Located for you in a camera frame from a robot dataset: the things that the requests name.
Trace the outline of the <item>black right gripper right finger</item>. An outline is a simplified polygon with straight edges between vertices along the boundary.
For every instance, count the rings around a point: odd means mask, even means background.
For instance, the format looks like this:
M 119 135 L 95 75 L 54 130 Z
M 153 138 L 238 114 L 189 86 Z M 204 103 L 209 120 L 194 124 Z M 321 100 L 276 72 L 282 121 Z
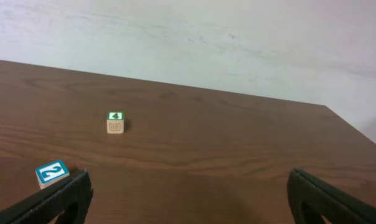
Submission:
M 288 203 L 295 224 L 376 224 L 376 208 L 301 169 L 292 169 Z

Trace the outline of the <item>green number 4 block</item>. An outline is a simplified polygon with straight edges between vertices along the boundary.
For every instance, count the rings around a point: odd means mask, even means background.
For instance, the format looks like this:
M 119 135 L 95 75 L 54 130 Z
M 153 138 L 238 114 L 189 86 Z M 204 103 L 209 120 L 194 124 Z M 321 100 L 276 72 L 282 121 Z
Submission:
M 125 130 L 125 115 L 122 111 L 110 111 L 106 120 L 108 134 L 122 134 Z

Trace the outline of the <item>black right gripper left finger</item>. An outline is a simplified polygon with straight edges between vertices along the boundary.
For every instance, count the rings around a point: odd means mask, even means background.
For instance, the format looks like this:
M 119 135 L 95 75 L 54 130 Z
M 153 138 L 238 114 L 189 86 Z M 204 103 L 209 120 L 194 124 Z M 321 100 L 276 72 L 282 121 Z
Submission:
M 80 170 L 0 211 L 0 223 L 84 223 L 93 197 L 87 170 Z

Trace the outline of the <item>blue number 2 block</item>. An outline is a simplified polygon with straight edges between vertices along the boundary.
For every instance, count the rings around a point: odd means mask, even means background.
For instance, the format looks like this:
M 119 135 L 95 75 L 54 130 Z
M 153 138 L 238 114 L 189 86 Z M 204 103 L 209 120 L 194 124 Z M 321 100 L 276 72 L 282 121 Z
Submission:
M 53 161 L 44 166 L 36 168 L 35 174 L 39 187 L 44 189 L 57 181 L 60 181 L 70 175 L 67 167 L 61 160 Z

